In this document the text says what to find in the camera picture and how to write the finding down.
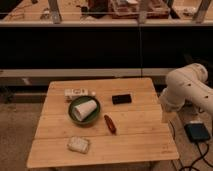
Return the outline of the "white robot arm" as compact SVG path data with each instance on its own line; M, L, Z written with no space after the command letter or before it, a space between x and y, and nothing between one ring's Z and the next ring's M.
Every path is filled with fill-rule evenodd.
M165 112L179 111L185 101L203 109L213 119L213 88L205 84L207 69L199 63L192 63L170 71L166 77L166 87L159 97Z

